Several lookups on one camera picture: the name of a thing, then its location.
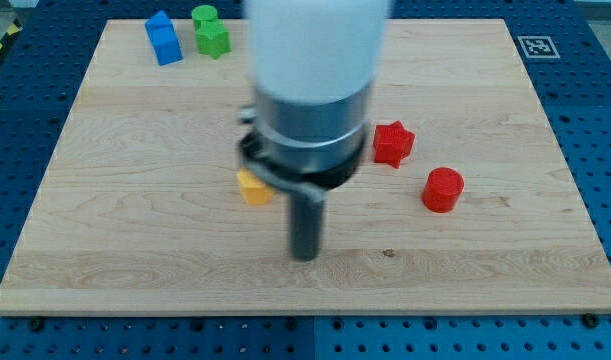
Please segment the black flange with cable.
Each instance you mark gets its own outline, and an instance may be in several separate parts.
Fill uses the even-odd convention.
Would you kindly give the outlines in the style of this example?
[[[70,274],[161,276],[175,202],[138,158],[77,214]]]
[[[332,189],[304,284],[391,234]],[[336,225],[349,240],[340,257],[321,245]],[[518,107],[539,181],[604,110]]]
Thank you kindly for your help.
[[[310,187],[326,192],[356,172],[366,142],[362,110],[351,105],[252,104],[238,121],[243,167],[289,196]]]

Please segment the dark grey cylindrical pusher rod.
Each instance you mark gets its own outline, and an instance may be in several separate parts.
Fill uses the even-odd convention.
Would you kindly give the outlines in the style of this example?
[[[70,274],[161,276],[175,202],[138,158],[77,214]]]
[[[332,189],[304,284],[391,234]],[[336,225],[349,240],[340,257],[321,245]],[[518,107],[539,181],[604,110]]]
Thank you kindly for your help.
[[[325,191],[310,187],[289,196],[291,256],[300,261],[315,259],[320,251]]]

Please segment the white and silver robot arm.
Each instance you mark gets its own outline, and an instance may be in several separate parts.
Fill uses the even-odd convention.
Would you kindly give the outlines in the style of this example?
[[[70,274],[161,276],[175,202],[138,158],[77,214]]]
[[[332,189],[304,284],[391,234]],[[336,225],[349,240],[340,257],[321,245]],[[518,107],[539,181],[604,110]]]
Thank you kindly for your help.
[[[320,251],[329,190],[360,165],[367,107],[389,0],[267,1],[245,5],[254,103],[242,164],[289,197],[293,258]]]

